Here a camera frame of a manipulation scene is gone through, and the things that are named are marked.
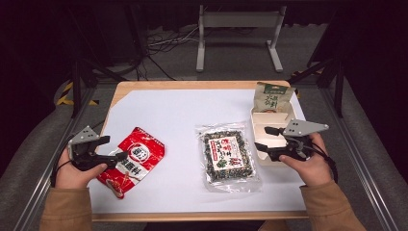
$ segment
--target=hand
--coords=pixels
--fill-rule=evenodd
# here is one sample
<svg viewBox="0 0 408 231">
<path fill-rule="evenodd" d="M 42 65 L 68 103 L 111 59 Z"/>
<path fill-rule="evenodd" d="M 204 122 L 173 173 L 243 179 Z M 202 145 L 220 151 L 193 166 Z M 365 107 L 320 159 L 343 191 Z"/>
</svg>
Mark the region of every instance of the hand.
<svg viewBox="0 0 408 231">
<path fill-rule="evenodd" d="M 68 149 L 65 149 L 58 161 L 58 166 L 69 161 Z M 56 189 L 83 189 L 88 186 L 91 179 L 102 173 L 106 167 L 106 164 L 101 164 L 87 171 L 81 171 L 76 168 L 72 163 L 68 163 L 57 172 L 57 180 L 55 183 Z"/>
<path fill-rule="evenodd" d="M 323 139 L 319 133 L 311 134 L 309 137 L 313 143 L 321 147 L 321 149 L 327 153 Z M 332 180 L 330 167 L 319 154 L 313 154 L 312 157 L 305 162 L 285 155 L 281 155 L 279 160 L 296 170 L 307 186 L 323 185 Z"/>
</svg>

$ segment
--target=brown sleeve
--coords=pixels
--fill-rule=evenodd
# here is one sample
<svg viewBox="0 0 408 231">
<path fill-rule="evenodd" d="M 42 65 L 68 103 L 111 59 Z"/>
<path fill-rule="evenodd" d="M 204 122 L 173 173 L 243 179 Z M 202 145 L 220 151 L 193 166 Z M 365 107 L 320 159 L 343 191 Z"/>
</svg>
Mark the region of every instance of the brown sleeve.
<svg viewBox="0 0 408 231">
<path fill-rule="evenodd" d="M 89 189 L 50 189 L 39 230 L 92 230 Z"/>
<path fill-rule="evenodd" d="M 366 230 L 334 181 L 300 189 L 313 230 Z"/>
</svg>

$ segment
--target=metal frame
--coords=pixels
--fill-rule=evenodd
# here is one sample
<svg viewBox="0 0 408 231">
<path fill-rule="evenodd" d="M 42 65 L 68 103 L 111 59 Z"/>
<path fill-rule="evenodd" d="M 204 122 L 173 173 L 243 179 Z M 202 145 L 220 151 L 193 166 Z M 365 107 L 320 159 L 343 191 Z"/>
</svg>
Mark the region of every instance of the metal frame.
<svg viewBox="0 0 408 231">
<path fill-rule="evenodd" d="M 367 196 L 371 202 L 372 208 L 378 216 L 378 219 L 383 226 L 384 230 L 397 231 L 399 230 L 395 224 L 393 216 L 391 215 L 388 207 L 382 198 L 380 191 L 377 188 L 377 184 L 372 178 L 369 169 L 364 163 L 364 159 L 360 154 L 359 149 L 357 148 L 356 143 L 351 137 L 350 132 L 348 131 L 347 126 L 345 125 L 343 119 L 338 116 L 337 109 L 333 106 L 333 96 L 329 89 L 320 89 L 321 95 L 326 102 L 327 108 L 331 115 L 335 118 L 335 121 L 339 127 L 340 132 L 344 138 L 344 142 L 349 149 L 348 156 L 350 157 L 351 163 L 354 165 L 358 176 L 360 177 L 361 183 L 366 190 Z"/>
<path fill-rule="evenodd" d="M 93 93 L 95 89 L 86 89 L 81 107 L 77 113 L 77 115 L 72 118 L 68 125 L 65 128 L 63 138 L 60 140 L 60 143 L 58 144 L 56 150 L 54 151 L 54 154 L 52 155 L 52 158 L 50 162 L 48 163 L 48 166 L 46 167 L 44 173 L 41 175 L 41 177 L 38 180 L 37 186 L 33 191 L 33 194 L 30 197 L 30 200 L 28 201 L 23 213 L 21 214 L 20 218 L 18 219 L 17 224 L 14 227 L 14 231 L 20 231 L 20 230 L 28 230 L 30 228 L 30 225 L 38 212 L 39 206 L 41 205 L 42 201 L 44 200 L 48 189 L 50 187 L 50 176 L 52 173 L 52 169 L 54 166 L 54 163 L 56 160 L 60 158 L 60 152 L 63 150 L 63 148 L 66 146 L 65 140 L 69 137 L 72 132 L 74 132 L 74 129 L 76 125 L 79 123 L 85 108 L 87 106 L 87 103 L 91 100 Z"/>
<path fill-rule="evenodd" d="M 276 43 L 285 17 L 285 11 L 286 7 L 281 7 L 279 12 L 205 12 L 204 7 L 200 5 L 196 71 L 204 71 L 205 27 L 273 27 L 273 38 L 267 40 L 267 46 L 276 72 L 282 72 L 283 67 L 276 52 Z"/>
</svg>

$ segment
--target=beige box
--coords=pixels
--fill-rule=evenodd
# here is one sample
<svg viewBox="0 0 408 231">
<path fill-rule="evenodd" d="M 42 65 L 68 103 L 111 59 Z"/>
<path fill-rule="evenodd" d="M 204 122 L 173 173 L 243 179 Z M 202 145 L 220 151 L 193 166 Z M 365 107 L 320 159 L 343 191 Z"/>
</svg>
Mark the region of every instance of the beige box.
<svg viewBox="0 0 408 231">
<path fill-rule="evenodd" d="M 255 142 L 267 145 L 268 147 L 284 147 L 286 140 L 283 136 L 273 136 L 265 132 L 265 127 L 285 128 L 292 118 L 304 120 L 303 112 L 295 95 L 291 103 L 282 110 L 285 113 L 254 113 L 251 110 L 251 121 Z M 286 167 L 281 162 L 273 162 L 266 152 L 257 151 L 258 162 L 261 166 Z"/>
</svg>

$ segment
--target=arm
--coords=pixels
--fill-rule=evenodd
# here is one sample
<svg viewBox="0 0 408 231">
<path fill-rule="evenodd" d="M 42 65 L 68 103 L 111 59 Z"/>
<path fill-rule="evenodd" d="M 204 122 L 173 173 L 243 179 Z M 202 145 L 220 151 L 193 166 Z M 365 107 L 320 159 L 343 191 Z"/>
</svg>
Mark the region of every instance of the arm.
<svg viewBox="0 0 408 231">
<path fill-rule="evenodd" d="M 64 150 L 59 166 L 68 162 L 68 151 Z M 106 169 L 102 164 L 88 171 L 78 170 L 72 163 L 60 168 L 55 188 L 45 201 L 39 230 L 91 230 L 91 215 L 88 182 Z"/>
<path fill-rule="evenodd" d="M 327 153 L 320 134 L 312 134 L 310 138 Z M 366 230 L 320 155 L 315 154 L 306 162 L 283 155 L 279 160 L 296 170 L 306 184 L 300 189 L 313 230 Z"/>
</svg>

